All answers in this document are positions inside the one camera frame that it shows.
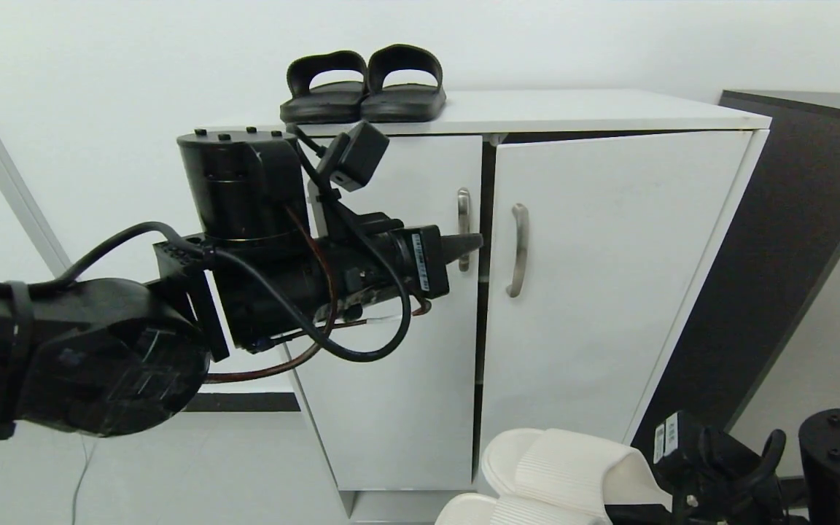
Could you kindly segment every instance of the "floor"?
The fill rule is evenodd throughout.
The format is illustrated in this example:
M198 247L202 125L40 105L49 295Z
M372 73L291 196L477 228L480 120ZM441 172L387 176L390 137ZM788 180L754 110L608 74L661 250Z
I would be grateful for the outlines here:
M0 442L0 523L348 523L300 413L181 414L152 431L96 440L21 422Z

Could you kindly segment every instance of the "sticker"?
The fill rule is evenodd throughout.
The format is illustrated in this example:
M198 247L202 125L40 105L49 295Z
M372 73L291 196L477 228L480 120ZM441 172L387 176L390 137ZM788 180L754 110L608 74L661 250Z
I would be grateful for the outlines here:
M664 445L663 455L669 456L673 451L680 447L680 413L676 412L669 418L666 418L666 445Z
M659 463L660 459L663 459L663 445L664 445L664 435L666 435L666 425L660 423L660 426L657 426L656 433L653 435L653 462Z
M424 292L429 292L427 261L423 256L423 243L420 242L420 233L414 233L411 239L413 239L413 256L417 260L417 276L420 278L420 289L424 290Z

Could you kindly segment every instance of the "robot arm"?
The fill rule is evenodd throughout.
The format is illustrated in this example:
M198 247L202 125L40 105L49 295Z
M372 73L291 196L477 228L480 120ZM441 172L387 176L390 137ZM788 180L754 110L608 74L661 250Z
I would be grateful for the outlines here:
M388 139L366 122L324 149L290 133L254 128L177 139L203 232L181 237L163 223L133 226L46 283L0 283L0 439L24 419L66 432L127 435L180 412L203 382L271 376L323 348L355 362L397 348L411 315L446 295L446 265L480 248L480 235L404 228L384 213L357 215L339 202L369 183ZM313 167L300 140L317 150ZM320 236L309 229L303 177L310 177ZM77 280L97 259L146 232L160 278ZM229 356L206 272L212 272L237 346L260 352L307 335L291 362L252 373L208 373ZM411 312L410 296L420 302ZM330 339L360 323L365 306L400 299L400 326L380 349Z

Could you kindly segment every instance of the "metal handle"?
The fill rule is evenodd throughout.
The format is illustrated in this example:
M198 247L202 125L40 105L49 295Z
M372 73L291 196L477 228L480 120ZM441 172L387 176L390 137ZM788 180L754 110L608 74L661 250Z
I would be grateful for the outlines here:
M473 222L470 219L471 213L471 201L473 197L469 190L466 188L459 188L459 192L457 193L457 200L459 203L459 233L472 233L473 232ZM469 271L469 260L471 255L469 253L464 254L462 257L459 257L459 271L460 272L468 272Z
M527 206L517 203L512 209L517 222L517 254L514 259L514 277L507 286L507 295L517 297L524 288L524 273L527 272L527 246L530 244L530 212Z

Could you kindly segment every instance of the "cabinet door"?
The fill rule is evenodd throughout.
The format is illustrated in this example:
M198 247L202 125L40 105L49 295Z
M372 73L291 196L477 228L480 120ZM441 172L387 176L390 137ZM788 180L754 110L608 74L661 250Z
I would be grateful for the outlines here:
M458 233L457 192L469 190L478 230L480 136L391 139L371 183L344 193L356 213L386 212L407 225L437 224ZM470 269L449 266L450 293L411 320L394 353L377 362L346 362L321 351L300 366L300 385L340 489L462 489L473 456L477 254ZM388 301L367 318L397 315ZM350 349L374 350L397 320L333 332ZM294 341L302 352L309 341Z
M680 304L701 286L691 287L693 274L750 136L497 149L483 446L519 427L626 439L657 359L672 351L668 333L683 328ZM529 242L523 286L511 298L517 203L528 210Z

